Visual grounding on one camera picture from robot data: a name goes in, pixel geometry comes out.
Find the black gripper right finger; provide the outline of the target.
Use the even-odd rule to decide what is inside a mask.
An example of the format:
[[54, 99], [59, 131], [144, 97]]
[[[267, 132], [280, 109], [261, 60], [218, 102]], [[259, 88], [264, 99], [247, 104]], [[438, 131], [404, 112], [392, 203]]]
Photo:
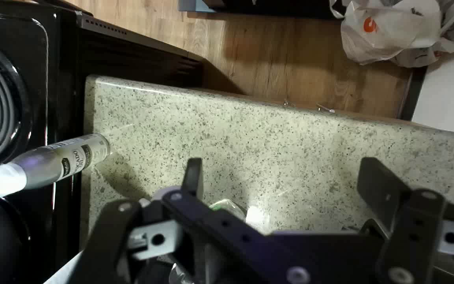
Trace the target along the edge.
[[373, 213], [379, 227], [389, 233], [409, 186], [376, 157], [362, 157], [357, 173], [357, 194]]

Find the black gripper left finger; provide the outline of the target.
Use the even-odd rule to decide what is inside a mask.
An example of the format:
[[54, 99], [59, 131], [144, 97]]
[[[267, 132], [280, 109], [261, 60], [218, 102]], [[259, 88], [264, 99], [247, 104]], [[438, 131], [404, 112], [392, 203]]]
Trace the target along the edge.
[[193, 197], [200, 197], [203, 191], [203, 170], [201, 159], [190, 157], [185, 164], [184, 176], [181, 181], [181, 189], [187, 191]]

